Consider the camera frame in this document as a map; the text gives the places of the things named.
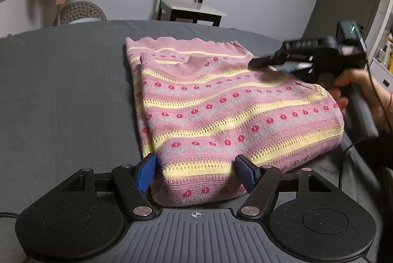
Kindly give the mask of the person right hand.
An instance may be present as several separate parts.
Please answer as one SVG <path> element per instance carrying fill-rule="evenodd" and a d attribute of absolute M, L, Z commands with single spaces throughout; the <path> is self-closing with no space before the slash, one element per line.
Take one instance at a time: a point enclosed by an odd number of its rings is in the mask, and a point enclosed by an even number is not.
<path fill-rule="evenodd" d="M 370 77 L 362 69 L 345 70 L 333 81 L 334 87 L 328 90 L 343 115 L 346 114 L 349 99 L 343 96 L 341 89 L 350 83 L 357 84 L 362 89 L 376 126 L 387 133 L 391 133 L 392 92 L 388 91 L 374 77 Z"/>

